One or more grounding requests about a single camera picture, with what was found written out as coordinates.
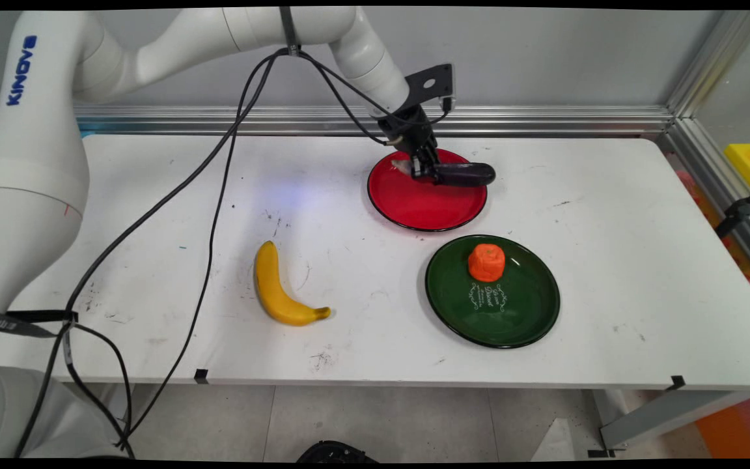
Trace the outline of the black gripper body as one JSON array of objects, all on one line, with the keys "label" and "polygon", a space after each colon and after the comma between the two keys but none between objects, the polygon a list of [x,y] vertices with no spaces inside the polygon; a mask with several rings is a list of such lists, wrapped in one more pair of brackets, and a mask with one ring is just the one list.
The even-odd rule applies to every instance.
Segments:
[{"label": "black gripper body", "polygon": [[399,139],[394,148],[420,163],[439,163],[438,143],[428,116],[420,105],[413,105],[377,120],[379,130],[390,141]]}]

